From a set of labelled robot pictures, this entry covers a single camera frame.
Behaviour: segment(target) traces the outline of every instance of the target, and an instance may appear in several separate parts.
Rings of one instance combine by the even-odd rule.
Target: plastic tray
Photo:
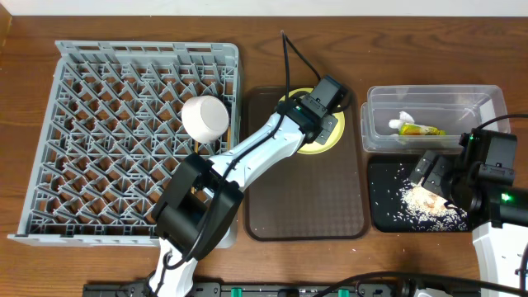
[[[257,87],[247,93],[245,135],[266,123],[284,93],[283,87]],[[335,146],[285,158],[250,185],[244,198],[244,227],[250,237],[265,242],[357,239],[368,232],[368,196],[361,194],[366,180],[356,153],[358,114],[352,108],[344,113],[345,131]]]
[[[240,77],[231,44],[56,41],[57,64],[17,234],[30,245],[158,245],[150,216],[179,162],[238,143]],[[199,95],[228,107],[212,144],[183,129]],[[236,221],[219,247],[236,238]]]
[[[445,136],[398,136],[389,121],[399,112],[409,113],[416,124],[445,130]],[[372,87],[361,106],[363,149],[371,153],[421,153],[433,149],[458,153],[460,135],[487,120],[507,114],[502,91],[497,86],[390,86]],[[486,129],[510,132],[508,120]]]

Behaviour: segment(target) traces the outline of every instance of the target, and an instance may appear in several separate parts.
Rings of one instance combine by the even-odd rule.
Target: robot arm
[[[346,93],[341,84],[327,76],[310,94],[279,103],[276,113],[262,128],[228,152],[209,160],[192,154],[178,166],[153,210],[161,253],[157,269],[148,281],[152,292],[160,297],[188,293],[197,261],[209,254],[228,231],[243,199],[243,191],[269,167],[293,155],[303,144],[313,141],[324,144],[335,127],[327,123],[337,121],[332,111]],[[215,198],[218,207],[210,208],[210,222],[204,230],[203,240],[198,242],[191,255],[187,255],[189,261],[176,269],[167,269],[179,262],[183,253],[191,250],[198,233],[204,228],[207,204],[198,199],[192,189],[203,190],[208,200],[212,200],[219,190],[221,177],[234,160],[238,163],[228,172],[224,187]]]
[[[245,149],[251,147],[269,134],[276,126],[280,115],[273,114],[267,123],[260,128],[255,134],[244,140],[235,148],[226,153],[216,155],[210,158],[213,163],[212,169],[219,175],[223,175],[228,165]],[[275,137],[268,139],[259,149],[255,149],[240,160],[235,169],[231,171],[226,180],[228,182],[237,182],[240,191],[245,190],[253,181],[264,173],[273,164],[283,158],[293,155],[304,141],[304,134],[299,130],[297,125],[289,117],[285,117],[280,125],[280,129]],[[213,189],[207,187],[204,189],[206,195],[211,199],[214,195]],[[167,239],[160,239],[160,258],[156,273],[149,280],[149,286],[152,291],[158,288],[158,284],[163,274],[163,256],[171,254],[168,259],[169,265],[174,265],[182,259],[182,254]],[[192,287],[192,275],[198,261],[192,258],[175,270],[165,270],[163,276],[164,282],[160,285],[158,296],[185,296]]]
[[[480,278],[519,287],[528,244],[528,191],[512,186],[516,136],[479,128],[460,138],[454,162],[427,151],[410,180],[468,213]],[[482,290],[483,297],[507,295]]]

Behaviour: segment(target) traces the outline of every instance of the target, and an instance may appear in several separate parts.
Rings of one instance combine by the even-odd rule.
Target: wooden surface
[[[17,231],[59,53],[55,40],[232,42],[240,49],[244,91],[284,84],[280,30],[321,73],[357,95],[396,84],[496,84],[510,113],[528,111],[528,19],[14,17],[0,69],[0,295],[80,295],[86,282],[131,281],[155,267],[152,247],[29,247]],[[291,56],[292,85],[315,84]],[[517,186],[528,186],[528,121],[519,138]],[[470,233],[388,234],[355,241],[258,243],[243,231],[215,250],[197,276],[226,282],[331,283],[368,271],[421,271],[478,278]]]

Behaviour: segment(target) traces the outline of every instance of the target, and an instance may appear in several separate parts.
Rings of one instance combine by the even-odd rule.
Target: dish rack
[[[238,143],[241,72],[232,44],[56,41],[62,57],[21,221],[9,238],[38,246],[157,246],[151,211],[178,164]],[[218,97],[228,132],[199,144],[184,102]],[[236,220],[219,248],[236,239]]]

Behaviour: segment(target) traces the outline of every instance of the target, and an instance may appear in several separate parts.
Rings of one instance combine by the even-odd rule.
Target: green light
[[[512,197],[509,196],[509,195],[506,194],[506,193],[502,193],[501,198],[502,198],[502,200],[505,201],[505,202],[508,202],[509,200],[512,199]]]

